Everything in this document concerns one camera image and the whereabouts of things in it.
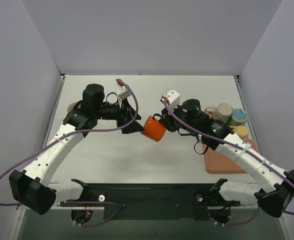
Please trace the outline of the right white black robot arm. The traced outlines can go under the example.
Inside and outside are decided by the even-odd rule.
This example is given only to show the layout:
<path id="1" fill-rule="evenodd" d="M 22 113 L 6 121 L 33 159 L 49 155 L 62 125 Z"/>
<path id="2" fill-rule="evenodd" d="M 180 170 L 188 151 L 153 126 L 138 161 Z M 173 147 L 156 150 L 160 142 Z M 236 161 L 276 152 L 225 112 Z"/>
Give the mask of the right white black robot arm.
<path id="1" fill-rule="evenodd" d="M 211 201 L 217 205 L 225 201 L 245 205 L 258 205 L 268 215 L 279 218 L 294 197 L 294 169 L 285 170 L 274 165 L 252 149 L 229 126 L 217 119 L 204 119 L 200 102 L 189 99 L 179 105 L 167 97 L 161 121 L 167 130 L 184 129 L 190 135 L 201 137 L 203 144 L 238 166 L 254 180 L 254 183 L 232 182 L 220 179 L 212 187 Z"/>

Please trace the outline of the white patterned mug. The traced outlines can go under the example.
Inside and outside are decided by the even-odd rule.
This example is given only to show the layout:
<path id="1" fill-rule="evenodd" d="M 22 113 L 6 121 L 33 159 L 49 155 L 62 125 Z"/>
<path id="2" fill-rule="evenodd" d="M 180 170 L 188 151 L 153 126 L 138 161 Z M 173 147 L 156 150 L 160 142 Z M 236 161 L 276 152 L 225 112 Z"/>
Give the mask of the white patterned mug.
<path id="1" fill-rule="evenodd" d="M 73 108 L 76 106 L 77 102 L 73 102 L 71 104 L 68 105 L 66 112 L 69 113 L 73 110 Z"/>

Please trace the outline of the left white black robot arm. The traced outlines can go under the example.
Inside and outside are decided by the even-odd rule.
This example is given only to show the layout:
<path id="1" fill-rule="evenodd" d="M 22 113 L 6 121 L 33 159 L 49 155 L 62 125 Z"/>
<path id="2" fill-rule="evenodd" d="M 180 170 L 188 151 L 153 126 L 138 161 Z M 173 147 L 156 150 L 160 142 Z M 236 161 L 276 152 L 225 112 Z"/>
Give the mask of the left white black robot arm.
<path id="1" fill-rule="evenodd" d="M 90 132 L 97 132 L 98 120 L 116 121 L 115 131 L 123 134 L 142 132 L 144 128 L 138 108 L 132 108 L 127 98 L 134 96 L 130 87 L 117 79 L 117 102 L 104 101 L 104 87 L 89 84 L 83 90 L 82 100 L 67 114 L 55 137 L 38 153 L 22 171 L 14 170 L 9 176 L 15 200 L 40 215 L 45 214 L 55 203 L 73 201 L 79 206 L 88 203 L 88 185 L 78 179 L 63 183 L 51 183 L 51 179 L 71 152 Z"/>

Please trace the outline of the orange mug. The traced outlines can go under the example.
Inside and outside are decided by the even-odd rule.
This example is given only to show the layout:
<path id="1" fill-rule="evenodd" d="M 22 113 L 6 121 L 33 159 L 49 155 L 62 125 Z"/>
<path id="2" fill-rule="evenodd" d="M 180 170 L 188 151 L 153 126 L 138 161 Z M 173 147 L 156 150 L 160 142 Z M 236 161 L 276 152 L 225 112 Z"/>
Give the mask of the orange mug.
<path id="1" fill-rule="evenodd" d="M 166 133 L 166 128 L 153 116 L 149 116 L 144 123 L 141 134 L 155 142 L 159 142 Z"/>

